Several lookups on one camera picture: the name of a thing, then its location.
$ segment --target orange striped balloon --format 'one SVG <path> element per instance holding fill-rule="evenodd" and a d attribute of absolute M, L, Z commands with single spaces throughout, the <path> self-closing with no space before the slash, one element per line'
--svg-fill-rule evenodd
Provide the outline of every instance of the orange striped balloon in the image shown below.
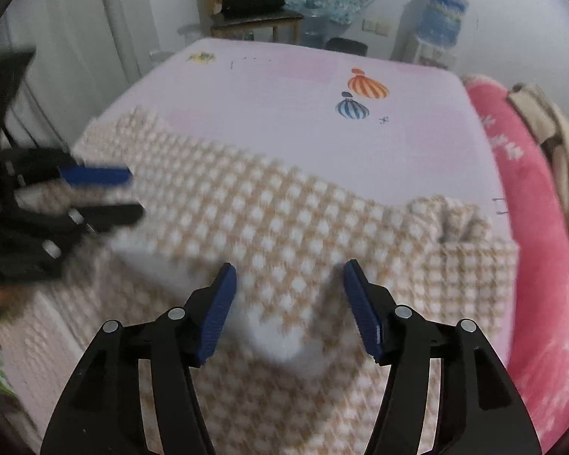
<path fill-rule="evenodd" d="M 359 96 L 369 99 L 383 99 L 390 95 L 388 88 L 372 78 L 365 77 L 365 72 L 359 68 L 353 68 L 352 73 L 355 74 L 347 82 L 347 87 Z"/>

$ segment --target pink pillow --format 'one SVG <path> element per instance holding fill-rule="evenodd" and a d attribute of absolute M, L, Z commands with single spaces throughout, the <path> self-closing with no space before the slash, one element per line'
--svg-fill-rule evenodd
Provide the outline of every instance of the pink pillow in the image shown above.
<path fill-rule="evenodd" d="M 508 372 L 546 452 L 569 427 L 569 236 L 548 163 L 505 87 L 480 76 L 465 83 L 492 145 L 520 246 Z"/>

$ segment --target pink bedsheet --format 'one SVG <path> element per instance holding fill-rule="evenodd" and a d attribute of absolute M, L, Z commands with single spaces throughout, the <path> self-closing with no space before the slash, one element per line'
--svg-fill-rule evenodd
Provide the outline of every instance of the pink bedsheet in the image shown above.
<path fill-rule="evenodd" d="M 499 167 L 513 237 L 520 245 L 516 322 L 508 371 L 544 452 L 569 427 L 569 237 L 547 161 L 485 77 L 466 88 Z"/>
<path fill-rule="evenodd" d="M 190 60 L 197 53 L 215 60 Z M 383 101 L 365 101 L 371 114 L 361 124 L 335 110 L 353 68 L 384 80 L 390 91 Z M 450 72 L 285 44 L 201 39 L 128 89 L 100 120 L 136 106 L 156 111 L 174 132 L 282 159 L 379 203 L 402 206 L 431 195 L 475 203 L 496 235 L 510 236 L 508 216 L 498 215 L 493 202 L 503 188 L 489 143 Z M 510 303 L 493 341 L 504 364 L 513 318 Z"/>

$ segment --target hot air balloon print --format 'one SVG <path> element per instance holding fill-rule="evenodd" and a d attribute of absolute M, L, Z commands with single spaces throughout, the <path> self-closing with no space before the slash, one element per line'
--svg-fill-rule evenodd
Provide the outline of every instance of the hot air balloon print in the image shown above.
<path fill-rule="evenodd" d="M 347 82 L 347 88 L 355 94 L 368 99 L 383 99 L 390 95 L 390 91 L 384 84 L 365 77 L 365 72 L 361 69 L 353 68 L 352 73 L 355 75 Z"/>
<path fill-rule="evenodd" d="M 335 109 L 344 118 L 364 119 L 369 116 L 369 109 L 361 103 L 353 100 L 352 94 L 349 92 L 342 92 L 341 96 L 344 97 L 344 100 L 341 101 Z"/>

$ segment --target beige and white towel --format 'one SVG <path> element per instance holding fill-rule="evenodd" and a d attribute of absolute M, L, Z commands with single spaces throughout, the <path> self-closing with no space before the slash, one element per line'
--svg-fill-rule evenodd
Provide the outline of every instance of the beige and white towel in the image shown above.
<path fill-rule="evenodd" d="M 550 162 L 569 229 L 569 117 L 537 85 L 515 85 L 508 99 Z"/>
<path fill-rule="evenodd" d="M 174 135 L 141 110 L 91 125 L 76 153 L 125 162 L 133 185 L 74 191 L 55 183 L 46 189 L 44 209 L 135 198 L 147 210 L 111 244 L 87 241 L 65 278 L 38 290 L 80 346 L 108 319 L 145 322 L 182 304 L 224 261 L 237 268 L 237 297 L 222 340 L 194 373 L 217 453 L 364 452 L 388 368 L 376 366 L 363 349 L 340 275 L 348 259 L 358 259 L 371 281 L 426 319 L 467 317 L 487 337 L 499 331 L 514 285 L 516 246 L 493 237 L 476 207 L 443 197 L 384 207 L 281 162 Z M 0 325 L 0 339 L 20 376 L 44 392 L 43 408 L 30 407 L 44 430 L 67 381 L 63 374 L 58 381 L 43 375 L 63 369 L 50 365 L 46 349 L 67 344 L 55 326 L 38 323 L 30 306 Z M 30 328 L 36 332 L 28 347 L 20 339 Z M 41 365 L 33 361 L 37 356 Z M 434 437 L 436 369 L 422 450 Z M 149 447 L 159 451 L 155 420 L 147 415 L 147 376 L 142 400 Z"/>

